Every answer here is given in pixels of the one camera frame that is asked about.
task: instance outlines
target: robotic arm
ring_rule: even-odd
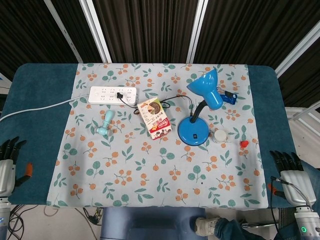
[[[0,146],[0,240],[6,240],[9,225],[11,203],[8,197],[15,187],[20,186],[32,176],[32,164],[28,163],[25,175],[16,179],[16,163],[20,148],[27,142],[19,137],[5,141]]]
[[[271,177],[272,181],[281,182],[284,196],[296,209],[294,214],[301,238],[305,240],[320,239],[320,218],[312,210],[316,196],[309,175],[304,171],[300,158],[292,152],[291,156],[279,151],[270,151],[280,178]]]

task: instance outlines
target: sneaker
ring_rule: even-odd
[[[195,221],[194,231],[198,236],[206,237],[215,233],[215,227],[221,217],[206,219],[198,217]]]

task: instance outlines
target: lamp base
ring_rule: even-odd
[[[209,127],[205,120],[198,117],[194,123],[190,122],[190,117],[183,119],[178,126],[179,138],[190,146],[199,146],[209,137]]]

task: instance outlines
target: cookie package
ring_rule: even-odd
[[[170,121],[157,97],[141,102],[137,107],[153,140],[172,131]]]

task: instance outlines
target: blue table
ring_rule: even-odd
[[[256,127],[266,184],[279,176],[269,150],[295,152],[288,119],[275,71],[268,66],[248,66]],[[22,65],[15,73],[2,115],[39,108],[71,98],[77,64]],[[41,111],[21,113],[0,122],[0,143],[15,136],[27,140],[17,161],[16,174],[33,164],[33,176],[17,188],[9,200],[13,204],[45,205],[56,157],[71,106],[63,104]],[[279,197],[273,206],[290,207]]]

